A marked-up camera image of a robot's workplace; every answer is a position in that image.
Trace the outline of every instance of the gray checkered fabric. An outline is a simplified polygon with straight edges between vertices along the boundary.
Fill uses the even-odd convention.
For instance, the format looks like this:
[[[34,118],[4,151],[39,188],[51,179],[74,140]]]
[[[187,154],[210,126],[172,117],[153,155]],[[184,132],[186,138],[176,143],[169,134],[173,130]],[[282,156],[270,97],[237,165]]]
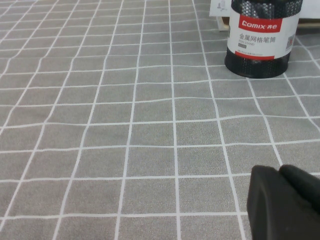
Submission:
[[[254,165],[320,176],[320,34],[246,79],[209,8],[0,2],[1,240],[249,240]]]

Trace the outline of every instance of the black plastic object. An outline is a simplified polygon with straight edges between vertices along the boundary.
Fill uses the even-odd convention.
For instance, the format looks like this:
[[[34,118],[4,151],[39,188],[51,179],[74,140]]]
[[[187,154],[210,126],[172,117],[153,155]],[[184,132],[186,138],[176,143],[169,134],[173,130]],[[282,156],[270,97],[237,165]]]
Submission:
[[[293,166],[253,167],[247,200],[252,239],[320,239],[319,182]]]
[[[283,19],[301,11],[303,0],[232,0],[231,8],[240,15],[258,19]],[[288,68],[290,53],[272,60],[253,60],[235,55],[228,48],[225,66],[233,73],[255,79],[273,78]]]

